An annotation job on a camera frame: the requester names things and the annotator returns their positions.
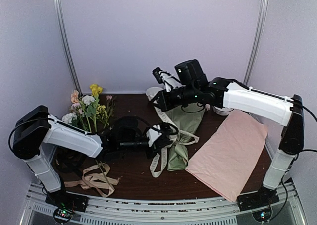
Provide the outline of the beige printed ribbon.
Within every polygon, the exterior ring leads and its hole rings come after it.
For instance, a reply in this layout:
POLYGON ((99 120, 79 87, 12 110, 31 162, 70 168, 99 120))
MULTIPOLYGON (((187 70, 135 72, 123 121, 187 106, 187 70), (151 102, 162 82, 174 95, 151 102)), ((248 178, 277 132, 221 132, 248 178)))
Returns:
MULTIPOLYGON (((171 119, 167 116, 166 112, 161 111, 158 108, 155 108, 157 115, 160 117, 162 122, 167 122, 175 125, 171 119)), ((159 154, 157 154, 150 164, 150 172, 152 174, 152 177, 158 178, 163 170, 167 168, 168 165, 168 156, 169 156, 169 150, 172 146, 172 144, 176 141, 177 136, 170 136, 170 139, 172 140, 172 143, 168 146, 165 146, 159 154)))

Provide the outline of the green wrapping paper sheet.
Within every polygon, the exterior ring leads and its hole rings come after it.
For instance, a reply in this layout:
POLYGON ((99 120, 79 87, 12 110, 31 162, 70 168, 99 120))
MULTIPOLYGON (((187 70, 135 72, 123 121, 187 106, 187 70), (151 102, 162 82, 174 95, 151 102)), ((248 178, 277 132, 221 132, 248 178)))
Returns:
POLYGON ((196 131, 201 124, 205 107, 189 104, 187 107, 176 107, 166 112, 171 121, 178 127, 179 134, 172 144, 168 156, 168 171, 184 170, 188 166, 189 153, 187 147, 198 143, 196 131))

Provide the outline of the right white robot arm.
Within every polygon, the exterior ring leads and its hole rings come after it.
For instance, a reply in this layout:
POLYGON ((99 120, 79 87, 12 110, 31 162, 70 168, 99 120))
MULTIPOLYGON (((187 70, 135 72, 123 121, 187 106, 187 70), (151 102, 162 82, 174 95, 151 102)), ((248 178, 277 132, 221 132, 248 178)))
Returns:
POLYGON ((155 68, 153 76, 165 89, 155 94, 152 102, 163 112, 190 103, 231 108, 268 118, 283 126, 278 151, 263 179, 262 189, 254 194, 254 202, 264 206, 295 156, 304 147, 304 114, 302 98, 278 96, 248 87, 236 79, 217 77, 208 81, 199 62, 188 60, 175 67, 177 76, 155 68))

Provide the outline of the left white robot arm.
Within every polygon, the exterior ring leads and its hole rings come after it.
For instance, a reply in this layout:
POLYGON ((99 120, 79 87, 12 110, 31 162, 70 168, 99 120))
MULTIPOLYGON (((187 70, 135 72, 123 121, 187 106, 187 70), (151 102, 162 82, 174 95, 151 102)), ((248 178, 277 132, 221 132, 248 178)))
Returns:
POLYGON ((8 146, 23 160, 60 207, 71 203, 64 182, 43 154, 42 144, 61 146, 87 157, 109 160, 124 151, 144 150, 152 157, 171 142, 178 128, 168 122, 150 125, 137 116, 124 116, 99 132, 88 132, 49 114, 40 105, 23 116, 12 129, 8 146))

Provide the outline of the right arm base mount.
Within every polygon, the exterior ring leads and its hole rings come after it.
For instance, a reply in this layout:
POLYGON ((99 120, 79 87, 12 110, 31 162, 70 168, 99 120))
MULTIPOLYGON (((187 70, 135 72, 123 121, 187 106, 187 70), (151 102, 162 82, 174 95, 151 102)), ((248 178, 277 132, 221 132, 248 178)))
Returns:
POLYGON ((255 221, 259 223, 269 222, 273 217, 272 204, 279 202, 279 197, 263 192, 255 192, 237 197, 237 204, 240 211, 249 211, 255 221))

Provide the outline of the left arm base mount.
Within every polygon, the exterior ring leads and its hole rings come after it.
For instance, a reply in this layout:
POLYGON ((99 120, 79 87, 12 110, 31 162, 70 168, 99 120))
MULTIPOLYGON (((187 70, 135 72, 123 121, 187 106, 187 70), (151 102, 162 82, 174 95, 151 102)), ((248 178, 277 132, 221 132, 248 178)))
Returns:
POLYGON ((77 212, 85 212, 88 205, 88 197, 65 193, 62 196, 46 195, 45 202, 56 206, 53 218, 59 224, 69 222, 77 212))

